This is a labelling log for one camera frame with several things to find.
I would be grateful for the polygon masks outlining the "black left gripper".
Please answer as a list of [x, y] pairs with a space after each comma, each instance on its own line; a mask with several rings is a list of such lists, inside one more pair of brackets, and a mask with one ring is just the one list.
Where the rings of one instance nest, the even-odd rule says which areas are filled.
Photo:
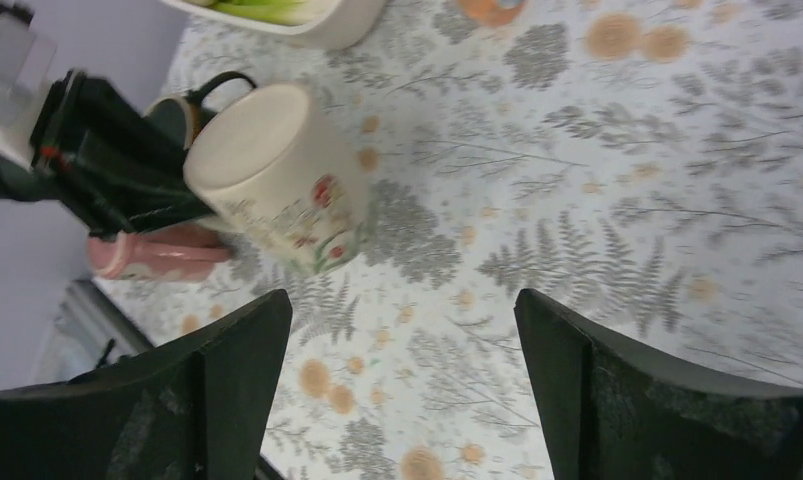
[[62, 199], [95, 237], [151, 233], [213, 210], [180, 180], [185, 149], [105, 77], [53, 82], [30, 138], [35, 199]]

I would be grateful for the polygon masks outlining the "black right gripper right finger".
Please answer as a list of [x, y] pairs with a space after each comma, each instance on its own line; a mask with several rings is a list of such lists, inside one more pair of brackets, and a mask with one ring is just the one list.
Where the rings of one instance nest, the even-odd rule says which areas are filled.
[[558, 479], [803, 479], [803, 388], [676, 357], [533, 289], [514, 314]]

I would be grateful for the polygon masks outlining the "pink glass mug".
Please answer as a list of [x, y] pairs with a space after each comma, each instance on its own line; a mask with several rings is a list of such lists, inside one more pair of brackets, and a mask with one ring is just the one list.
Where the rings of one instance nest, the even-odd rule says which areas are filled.
[[112, 240], [91, 237], [87, 254], [93, 274], [107, 280], [201, 282], [231, 259], [216, 232], [194, 223], [145, 234], [121, 232]]

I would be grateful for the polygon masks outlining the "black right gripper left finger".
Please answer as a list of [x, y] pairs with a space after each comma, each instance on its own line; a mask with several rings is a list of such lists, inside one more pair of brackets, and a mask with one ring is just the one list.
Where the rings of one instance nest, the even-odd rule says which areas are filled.
[[0, 391], [0, 479], [275, 479], [260, 454], [290, 335], [273, 290], [73, 379]]

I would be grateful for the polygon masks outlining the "beige upside-down mug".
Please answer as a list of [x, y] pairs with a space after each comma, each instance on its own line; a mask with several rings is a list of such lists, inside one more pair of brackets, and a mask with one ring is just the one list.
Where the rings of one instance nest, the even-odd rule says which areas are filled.
[[306, 276], [349, 263], [374, 235], [369, 177], [300, 84], [255, 89], [215, 115], [183, 176], [218, 218]]

